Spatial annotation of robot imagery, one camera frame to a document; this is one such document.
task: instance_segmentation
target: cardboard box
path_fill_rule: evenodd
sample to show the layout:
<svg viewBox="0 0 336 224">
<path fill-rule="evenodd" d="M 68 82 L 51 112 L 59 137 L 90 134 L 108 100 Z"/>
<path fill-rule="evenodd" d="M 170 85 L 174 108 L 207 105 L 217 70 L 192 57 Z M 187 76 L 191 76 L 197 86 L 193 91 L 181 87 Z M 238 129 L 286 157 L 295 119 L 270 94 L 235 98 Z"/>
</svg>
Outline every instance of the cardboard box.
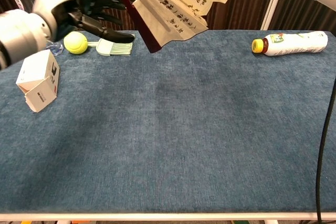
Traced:
<svg viewBox="0 0 336 224">
<path fill-rule="evenodd" d="M 50 50 L 27 57 L 16 84 L 25 94 L 26 103 L 39 112 L 57 97 L 59 66 Z"/>
</svg>

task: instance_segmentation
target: blue felt tabletop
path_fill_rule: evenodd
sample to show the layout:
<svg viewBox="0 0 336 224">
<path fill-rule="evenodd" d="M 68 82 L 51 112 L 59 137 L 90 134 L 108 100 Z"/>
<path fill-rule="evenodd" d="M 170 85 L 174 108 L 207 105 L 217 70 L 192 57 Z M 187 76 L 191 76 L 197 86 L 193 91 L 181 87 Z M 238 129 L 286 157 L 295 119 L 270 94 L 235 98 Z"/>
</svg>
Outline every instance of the blue felt tabletop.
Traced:
<svg viewBox="0 0 336 224">
<path fill-rule="evenodd" d="M 0 72 L 0 213 L 315 211 L 331 33 L 321 53 L 282 57 L 251 52 L 271 31 L 209 30 L 154 54 L 134 33 L 130 57 L 57 56 L 40 113 L 15 84 L 22 62 Z M 334 212 L 335 139 L 333 115 L 321 204 Z"/>
</svg>

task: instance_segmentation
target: paper fan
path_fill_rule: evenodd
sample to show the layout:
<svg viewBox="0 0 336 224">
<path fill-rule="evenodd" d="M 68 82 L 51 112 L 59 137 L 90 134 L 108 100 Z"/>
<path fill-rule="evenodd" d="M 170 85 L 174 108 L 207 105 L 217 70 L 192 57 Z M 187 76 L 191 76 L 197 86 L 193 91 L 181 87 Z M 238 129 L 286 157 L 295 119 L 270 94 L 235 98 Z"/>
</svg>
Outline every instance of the paper fan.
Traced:
<svg viewBox="0 0 336 224">
<path fill-rule="evenodd" d="M 122 0 L 150 52 L 172 40 L 188 40 L 208 29 L 202 17 L 213 2 L 227 0 Z"/>
</svg>

